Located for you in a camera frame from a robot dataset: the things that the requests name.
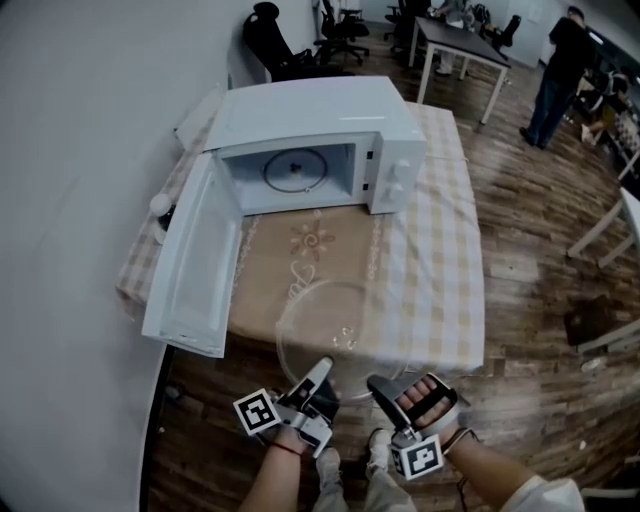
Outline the person's right forearm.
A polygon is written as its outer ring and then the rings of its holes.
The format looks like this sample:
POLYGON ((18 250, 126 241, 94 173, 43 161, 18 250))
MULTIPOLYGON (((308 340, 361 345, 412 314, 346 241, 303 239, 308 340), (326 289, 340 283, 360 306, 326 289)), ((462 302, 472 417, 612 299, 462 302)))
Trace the person's right forearm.
POLYGON ((478 496, 495 511, 536 474, 520 462, 487 447, 469 434, 461 437, 446 455, 478 496))

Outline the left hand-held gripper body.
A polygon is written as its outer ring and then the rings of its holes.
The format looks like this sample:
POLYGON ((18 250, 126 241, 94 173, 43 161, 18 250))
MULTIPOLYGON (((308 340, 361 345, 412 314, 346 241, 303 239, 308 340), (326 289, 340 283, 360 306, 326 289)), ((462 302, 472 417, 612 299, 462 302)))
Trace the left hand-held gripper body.
POLYGON ((236 414, 249 436, 257 437, 273 427, 289 427, 313 450, 317 458, 329 443, 331 421, 311 404, 308 390, 276 396, 265 388, 233 403, 236 414))

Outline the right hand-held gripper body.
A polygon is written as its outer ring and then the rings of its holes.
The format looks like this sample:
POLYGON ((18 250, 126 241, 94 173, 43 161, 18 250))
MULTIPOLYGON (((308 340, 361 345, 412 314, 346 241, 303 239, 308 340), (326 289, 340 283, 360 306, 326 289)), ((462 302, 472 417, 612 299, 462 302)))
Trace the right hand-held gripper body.
POLYGON ((435 383, 435 389, 408 410, 397 403, 394 433, 390 451, 396 472, 410 481, 441 469, 444 455, 440 434, 446 430, 459 415, 459 395, 457 392, 432 373, 425 377, 435 383), (443 399, 449 401, 449 408, 438 419, 421 427, 418 420, 432 411, 443 399))

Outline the black bottle with white cap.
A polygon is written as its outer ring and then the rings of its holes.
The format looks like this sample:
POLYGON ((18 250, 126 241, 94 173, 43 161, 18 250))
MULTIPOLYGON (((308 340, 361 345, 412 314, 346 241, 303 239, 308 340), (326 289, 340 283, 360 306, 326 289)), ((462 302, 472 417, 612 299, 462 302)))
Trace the black bottle with white cap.
POLYGON ((175 204, 171 197, 165 193, 157 194, 151 199, 149 208, 159 227, 167 231, 175 211, 175 204))

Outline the person's white jacket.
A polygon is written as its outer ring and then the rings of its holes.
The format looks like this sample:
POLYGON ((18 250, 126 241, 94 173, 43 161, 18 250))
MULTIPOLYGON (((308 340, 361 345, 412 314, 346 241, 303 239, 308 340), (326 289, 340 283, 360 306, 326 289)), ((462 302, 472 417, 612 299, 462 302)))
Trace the person's white jacket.
POLYGON ((534 476, 520 486, 499 512, 586 512, 572 479, 548 481, 534 476))

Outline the white microwave oven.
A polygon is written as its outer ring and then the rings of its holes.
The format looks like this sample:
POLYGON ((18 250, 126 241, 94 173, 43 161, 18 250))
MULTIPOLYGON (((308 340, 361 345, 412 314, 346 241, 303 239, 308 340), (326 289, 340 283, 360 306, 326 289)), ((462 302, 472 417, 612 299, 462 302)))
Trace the white microwave oven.
POLYGON ((228 173, 243 219, 352 205, 395 214, 409 204, 427 142, 390 79, 346 76, 227 92, 205 153, 228 173), (412 169, 394 181, 402 159, 412 169), (405 189, 400 203, 387 199, 394 183, 405 189))

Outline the person's white shoe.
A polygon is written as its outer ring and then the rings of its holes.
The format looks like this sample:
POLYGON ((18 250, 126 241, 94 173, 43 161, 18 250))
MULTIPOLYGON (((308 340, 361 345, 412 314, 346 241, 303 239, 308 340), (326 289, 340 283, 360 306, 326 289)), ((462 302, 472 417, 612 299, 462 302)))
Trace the person's white shoe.
POLYGON ((329 447, 324 449, 316 459, 316 470, 321 479, 338 479, 340 464, 341 459, 338 451, 329 447))
POLYGON ((368 442, 369 460, 367 468, 374 470, 375 468, 386 471, 388 469, 389 451, 391 444, 391 435, 385 429, 376 429, 370 436, 368 442))

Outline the round glass turntable plate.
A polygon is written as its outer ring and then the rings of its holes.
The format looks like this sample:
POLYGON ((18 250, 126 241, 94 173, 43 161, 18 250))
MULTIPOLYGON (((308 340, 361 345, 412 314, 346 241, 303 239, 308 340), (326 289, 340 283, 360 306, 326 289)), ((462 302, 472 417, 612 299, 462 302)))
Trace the round glass turntable plate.
POLYGON ((369 377, 400 376, 412 351, 397 296, 383 285, 338 280, 317 281, 296 295, 276 323, 276 341, 292 383, 331 358, 327 381, 341 406, 370 401, 369 377))

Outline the person's left forearm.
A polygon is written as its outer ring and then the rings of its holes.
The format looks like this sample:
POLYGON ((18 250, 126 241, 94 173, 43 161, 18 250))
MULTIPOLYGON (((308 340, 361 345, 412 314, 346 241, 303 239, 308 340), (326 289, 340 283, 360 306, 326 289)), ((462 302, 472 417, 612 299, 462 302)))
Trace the person's left forearm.
POLYGON ((295 429, 280 428, 238 512, 296 512, 307 447, 295 429))

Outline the brown box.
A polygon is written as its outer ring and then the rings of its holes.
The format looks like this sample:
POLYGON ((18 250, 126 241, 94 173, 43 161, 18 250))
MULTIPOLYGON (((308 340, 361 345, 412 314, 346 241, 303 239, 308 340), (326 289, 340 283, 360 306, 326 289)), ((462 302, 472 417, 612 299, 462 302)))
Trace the brown box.
POLYGON ((572 303, 572 309, 564 315, 567 342, 576 347, 595 340, 623 325, 613 308, 613 301, 606 295, 593 299, 580 299, 572 303))

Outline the person's right hand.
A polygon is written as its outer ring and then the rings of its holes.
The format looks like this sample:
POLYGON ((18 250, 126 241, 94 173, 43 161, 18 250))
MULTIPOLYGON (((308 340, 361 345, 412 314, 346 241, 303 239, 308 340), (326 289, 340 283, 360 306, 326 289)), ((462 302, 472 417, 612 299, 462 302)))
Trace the person's right hand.
MULTIPOLYGON (((406 414, 409 412, 424 398, 429 397, 431 394, 438 390, 436 381, 429 377, 423 377, 421 380, 409 387, 403 394, 401 394, 396 402, 403 409, 406 414)), ((448 397, 442 397, 435 405, 433 405, 428 411, 424 412, 420 417, 415 420, 415 424, 424 428, 436 420, 441 418, 451 408, 451 401, 448 397)))

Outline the dark-topped table with white legs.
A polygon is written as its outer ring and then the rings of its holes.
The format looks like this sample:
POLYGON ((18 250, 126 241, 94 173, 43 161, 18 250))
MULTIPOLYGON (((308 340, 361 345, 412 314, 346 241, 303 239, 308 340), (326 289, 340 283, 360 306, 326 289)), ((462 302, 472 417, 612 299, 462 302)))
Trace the dark-topped table with white legs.
POLYGON ((414 66, 420 35, 425 38, 426 53, 417 95, 419 104, 424 102, 433 56, 436 50, 463 58, 463 66, 459 75, 460 80, 463 80, 466 76, 470 61, 488 65, 499 71, 492 94, 480 119, 480 124, 486 125, 506 80, 507 72, 511 67, 508 60, 476 33, 416 16, 414 18, 409 53, 408 66, 410 68, 414 66))

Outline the white microwave door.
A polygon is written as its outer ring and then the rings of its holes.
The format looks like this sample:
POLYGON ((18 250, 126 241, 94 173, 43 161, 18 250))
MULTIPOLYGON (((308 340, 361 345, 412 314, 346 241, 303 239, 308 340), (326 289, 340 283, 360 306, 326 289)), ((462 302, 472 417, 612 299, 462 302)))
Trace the white microwave door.
POLYGON ((210 358, 225 353, 243 213, 228 173, 199 155, 155 268, 142 335, 210 358))

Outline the person's beige trousers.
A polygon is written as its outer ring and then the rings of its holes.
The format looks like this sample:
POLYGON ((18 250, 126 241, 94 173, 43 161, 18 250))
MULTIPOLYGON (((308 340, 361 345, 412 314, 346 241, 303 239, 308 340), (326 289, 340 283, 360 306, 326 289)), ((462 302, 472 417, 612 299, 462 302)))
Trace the person's beige trousers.
MULTIPOLYGON (((340 471, 331 467, 320 479, 312 512, 352 512, 344 498, 340 471)), ((369 479, 363 512, 417 512, 410 495, 391 476, 377 469, 369 479)))

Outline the flat white board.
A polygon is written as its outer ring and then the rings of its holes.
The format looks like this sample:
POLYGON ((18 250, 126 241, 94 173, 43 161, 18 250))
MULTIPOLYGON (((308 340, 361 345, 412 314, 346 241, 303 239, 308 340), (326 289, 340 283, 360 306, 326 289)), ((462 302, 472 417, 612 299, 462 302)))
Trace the flat white board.
POLYGON ((216 84, 173 130, 175 138, 183 149, 189 149, 200 131, 215 117, 224 93, 221 86, 216 84))

